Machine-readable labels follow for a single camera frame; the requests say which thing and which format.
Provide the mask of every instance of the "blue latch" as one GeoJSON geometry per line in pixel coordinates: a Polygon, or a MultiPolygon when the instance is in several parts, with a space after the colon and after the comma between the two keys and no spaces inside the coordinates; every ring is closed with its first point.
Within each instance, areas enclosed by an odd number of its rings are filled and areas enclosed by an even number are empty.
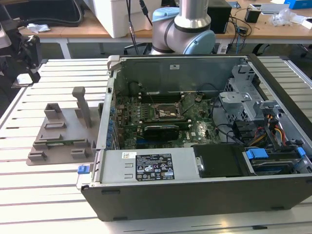
{"type": "Polygon", "coordinates": [[[302,147],[298,147],[297,151],[300,154],[301,158],[304,158],[304,156],[306,155],[306,152],[304,151],[304,149],[302,147]]]}
{"type": "Polygon", "coordinates": [[[82,174],[89,174],[90,173],[90,166],[79,166],[78,167],[78,174],[82,175],[82,174]]]}
{"type": "Polygon", "coordinates": [[[265,149],[250,149],[246,152],[248,159],[268,158],[268,154],[265,149]]]}

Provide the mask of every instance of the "motherboard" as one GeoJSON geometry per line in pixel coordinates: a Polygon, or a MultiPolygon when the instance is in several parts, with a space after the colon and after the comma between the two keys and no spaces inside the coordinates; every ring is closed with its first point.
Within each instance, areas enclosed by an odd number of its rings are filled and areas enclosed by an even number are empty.
{"type": "Polygon", "coordinates": [[[203,94],[116,97],[120,149],[181,148],[218,144],[212,102],[203,94]]]}

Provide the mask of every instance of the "desk leg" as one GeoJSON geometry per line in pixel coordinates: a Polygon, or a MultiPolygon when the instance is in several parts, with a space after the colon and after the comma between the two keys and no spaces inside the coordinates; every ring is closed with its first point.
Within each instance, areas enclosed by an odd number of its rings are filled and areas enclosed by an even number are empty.
{"type": "Polygon", "coordinates": [[[68,39],[67,38],[60,38],[57,39],[57,43],[60,45],[63,55],[64,55],[64,59],[71,59],[71,55],[68,49],[68,39]]]}
{"type": "Polygon", "coordinates": [[[104,51],[104,43],[99,43],[99,50],[101,52],[101,55],[105,55],[105,51],[104,51]]]}
{"type": "Polygon", "coordinates": [[[218,52],[217,54],[226,54],[226,51],[228,49],[228,45],[229,45],[229,41],[228,40],[220,40],[220,45],[219,45],[219,48],[218,48],[218,52]]]}

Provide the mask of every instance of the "blue box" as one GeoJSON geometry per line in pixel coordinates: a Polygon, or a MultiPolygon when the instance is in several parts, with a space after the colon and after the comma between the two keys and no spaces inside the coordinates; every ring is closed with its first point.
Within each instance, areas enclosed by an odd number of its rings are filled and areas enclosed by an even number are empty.
{"type": "Polygon", "coordinates": [[[312,0],[285,0],[284,4],[290,4],[290,9],[312,8],[312,0]]]}

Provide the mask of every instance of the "black cable bundle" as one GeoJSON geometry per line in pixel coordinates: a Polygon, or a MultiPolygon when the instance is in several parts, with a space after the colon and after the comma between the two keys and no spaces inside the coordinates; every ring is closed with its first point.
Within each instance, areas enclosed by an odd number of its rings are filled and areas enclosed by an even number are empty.
{"type": "Polygon", "coordinates": [[[77,3],[77,0],[72,0],[78,10],[79,13],[79,19],[77,21],[66,21],[61,19],[50,19],[50,18],[37,18],[37,19],[28,19],[28,20],[22,20],[19,23],[19,27],[27,26],[30,23],[36,23],[40,22],[40,24],[50,24],[50,23],[57,23],[59,26],[65,26],[65,27],[77,27],[83,20],[83,13],[81,10],[81,7],[77,3]]]}

